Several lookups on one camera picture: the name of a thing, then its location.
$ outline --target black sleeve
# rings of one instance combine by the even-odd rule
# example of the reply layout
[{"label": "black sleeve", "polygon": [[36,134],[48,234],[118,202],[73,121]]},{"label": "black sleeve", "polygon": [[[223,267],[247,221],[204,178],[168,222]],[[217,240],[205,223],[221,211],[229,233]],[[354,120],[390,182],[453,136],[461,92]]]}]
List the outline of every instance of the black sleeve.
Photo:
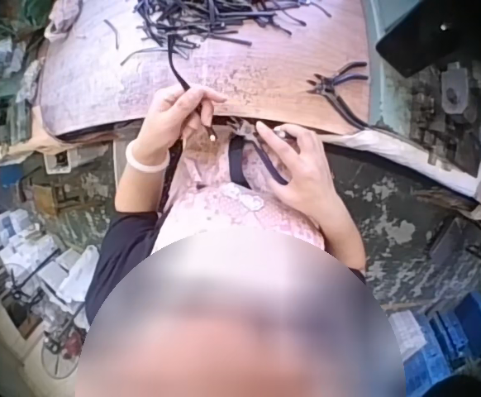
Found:
[{"label": "black sleeve", "polygon": [[163,219],[155,212],[117,213],[112,219],[86,294],[89,323],[116,285],[150,255]]},{"label": "black sleeve", "polygon": [[[323,241],[325,242],[325,252],[326,252],[327,254],[331,254],[331,253],[327,250],[328,244],[327,244],[327,242],[326,242],[326,238],[325,238],[325,237],[323,237]],[[362,283],[366,284],[366,283],[365,283],[365,276],[364,276],[364,274],[363,274],[361,271],[356,270],[356,269],[351,269],[351,268],[349,268],[349,270],[353,272],[353,275],[355,275],[356,277],[358,277],[358,280],[360,280]]]}]

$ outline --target hand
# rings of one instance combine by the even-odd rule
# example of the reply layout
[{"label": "hand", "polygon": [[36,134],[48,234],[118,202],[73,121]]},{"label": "hand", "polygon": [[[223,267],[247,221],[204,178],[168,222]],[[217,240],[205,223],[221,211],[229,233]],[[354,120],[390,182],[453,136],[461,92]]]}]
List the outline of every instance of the hand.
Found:
[{"label": "hand", "polygon": [[319,217],[325,217],[327,211],[335,207],[334,204],[340,204],[341,199],[334,188],[323,143],[314,131],[292,124],[280,126],[281,131],[297,139],[300,150],[297,153],[262,122],[257,122],[256,128],[292,175],[286,186],[269,179],[270,188],[283,203],[318,222]]},{"label": "hand", "polygon": [[[223,103],[226,97],[198,85],[187,92],[180,85],[156,91],[133,148],[136,160],[144,165],[158,165],[180,136],[202,125],[210,127],[214,111],[212,101]],[[202,112],[198,115],[194,110],[200,103]]]}]

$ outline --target blue plastic box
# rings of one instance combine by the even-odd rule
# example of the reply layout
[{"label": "blue plastic box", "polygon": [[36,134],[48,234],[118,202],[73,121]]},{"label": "blue plastic box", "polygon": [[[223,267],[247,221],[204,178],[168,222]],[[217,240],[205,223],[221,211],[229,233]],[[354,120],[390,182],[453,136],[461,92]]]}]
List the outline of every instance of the blue plastic box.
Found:
[{"label": "blue plastic box", "polygon": [[455,313],[434,313],[430,325],[452,369],[461,367],[471,353],[468,338]]},{"label": "blue plastic box", "polygon": [[448,362],[430,323],[420,314],[416,314],[415,319],[424,333],[426,345],[404,363],[408,397],[421,397],[435,383],[451,375]]},{"label": "blue plastic box", "polygon": [[454,309],[474,357],[481,357],[481,294],[471,292]]}]

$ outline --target white bracelet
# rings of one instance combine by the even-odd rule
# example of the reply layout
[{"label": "white bracelet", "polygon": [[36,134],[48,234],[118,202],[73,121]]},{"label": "white bracelet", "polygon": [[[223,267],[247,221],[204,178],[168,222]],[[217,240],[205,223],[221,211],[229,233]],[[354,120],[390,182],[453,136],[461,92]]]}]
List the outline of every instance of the white bracelet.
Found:
[{"label": "white bracelet", "polygon": [[134,155],[132,154],[132,148],[134,147],[134,142],[136,142],[136,140],[131,141],[127,145],[126,152],[125,152],[126,163],[129,164],[132,168],[141,172],[145,172],[147,174],[154,174],[156,172],[163,171],[168,167],[170,162],[169,151],[167,151],[167,156],[165,157],[165,160],[163,160],[161,164],[158,164],[158,165],[141,164],[138,160],[134,158]]}]

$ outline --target worn wooden board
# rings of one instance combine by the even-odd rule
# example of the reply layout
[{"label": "worn wooden board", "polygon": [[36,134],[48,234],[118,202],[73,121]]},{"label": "worn wooden board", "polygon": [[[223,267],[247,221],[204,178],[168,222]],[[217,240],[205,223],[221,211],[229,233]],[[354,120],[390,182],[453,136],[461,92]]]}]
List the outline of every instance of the worn wooden board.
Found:
[{"label": "worn wooden board", "polygon": [[[253,41],[250,48],[207,40],[189,60],[175,56],[176,67],[187,81],[228,95],[227,103],[217,107],[219,115],[350,133],[353,127],[324,98],[306,93],[306,80],[314,73],[330,75],[348,61],[369,58],[364,14],[360,0],[319,3],[332,18],[315,7],[291,10],[307,22],[302,27],[279,16],[279,24],[293,31],[291,37],[248,22],[235,37]],[[56,136],[144,117],[154,91],[175,83],[165,53],[135,55],[120,65],[132,51],[154,46],[143,41],[144,33],[136,29],[141,21],[132,12],[134,4],[88,0],[66,41],[49,46],[39,102],[45,127]],[[119,32],[119,50],[105,19]],[[355,113],[367,119],[369,84],[353,81],[339,91]]]}]

